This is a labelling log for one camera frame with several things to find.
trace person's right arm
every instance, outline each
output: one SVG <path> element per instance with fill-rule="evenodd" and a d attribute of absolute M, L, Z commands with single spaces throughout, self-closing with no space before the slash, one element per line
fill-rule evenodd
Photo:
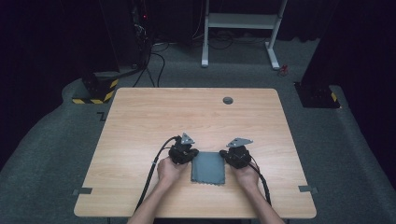
<path fill-rule="evenodd" d="M 282 218 L 280 218 L 274 208 L 265 201 L 265 198 L 262 196 L 258 186 L 259 175 L 250 166 L 241 169 L 231 167 L 231 169 L 235 174 L 238 184 L 245 192 L 248 200 L 253 206 L 256 215 L 259 217 L 260 223 L 284 224 Z"/>

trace forearm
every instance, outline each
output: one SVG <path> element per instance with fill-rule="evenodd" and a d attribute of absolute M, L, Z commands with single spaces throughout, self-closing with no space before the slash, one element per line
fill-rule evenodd
<path fill-rule="evenodd" d="M 127 224 L 152 224 L 155 212 L 160 204 L 163 195 L 170 189 L 171 183 L 160 181 L 155 186 L 150 195 L 142 202 L 134 215 L 128 220 Z"/>
<path fill-rule="evenodd" d="M 246 186 L 243 187 L 243 190 L 253 206 L 256 215 L 259 217 L 261 224 L 284 223 L 273 207 L 265 201 L 257 186 Z"/>

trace blue-gray square object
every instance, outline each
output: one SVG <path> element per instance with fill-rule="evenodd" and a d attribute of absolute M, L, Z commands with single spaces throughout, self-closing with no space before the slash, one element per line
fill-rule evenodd
<path fill-rule="evenodd" d="M 225 183 L 224 159 L 218 152 L 203 152 L 192 160 L 191 181 L 212 185 Z"/>

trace white metal stand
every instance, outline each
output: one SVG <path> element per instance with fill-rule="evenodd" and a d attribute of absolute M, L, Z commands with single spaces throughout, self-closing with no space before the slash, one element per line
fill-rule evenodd
<path fill-rule="evenodd" d="M 270 42 L 265 42 L 265 49 L 271 61 L 273 69 L 278 70 L 279 63 L 277 62 L 274 53 L 274 43 L 276 40 L 277 31 L 282 22 L 283 12 L 288 0 L 283 0 L 280 10 L 276 15 L 256 15 L 256 14 L 228 14 L 228 13 L 209 13 L 209 0 L 206 0 L 205 9 L 205 35 L 204 45 L 202 51 L 202 67 L 209 66 L 209 48 L 208 48 L 208 33 L 209 27 L 219 28 L 245 28 L 245 29 L 263 29 L 273 30 Z"/>

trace gray carpet floor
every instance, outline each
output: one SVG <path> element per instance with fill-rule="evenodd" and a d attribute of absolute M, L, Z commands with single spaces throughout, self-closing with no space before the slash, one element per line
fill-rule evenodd
<path fill-rule="evenodd" d="M 351 114 L 340 87 L 331 86 L 342 108 L 302 107 L 293 82 L 301 81 L 318 41 L 276 41 L 285 77 L 272 70 L 262 42 L 240 40 L 227 49 L 209 49 L 209 67 L 201 67 L 201 48 L 159 45 L 166 60 L 160 86 L 276 89 L 318 214 L 290 223 L 396 223 L 396 194 Z M 211 41 L 221 48 L 224 42 Z M 148 65 L 154 80 L 162 60 L 151 56 Z M 122 77 L 120 87 L 132 87 L 138 75 Z M 105 217 L 76 217 L 74 189 L 82 186 L 104 122 L 97 112 L 106 105 L 74 105 L 80 80 L 67 85 L 64 102 L 40 120 L 21 140 L 0 174 L 0 224 L 107 223 Z M 136 87 L 150 87 L 148 73 Z M 125 223 L 126 217 L 111 218 Z"/>

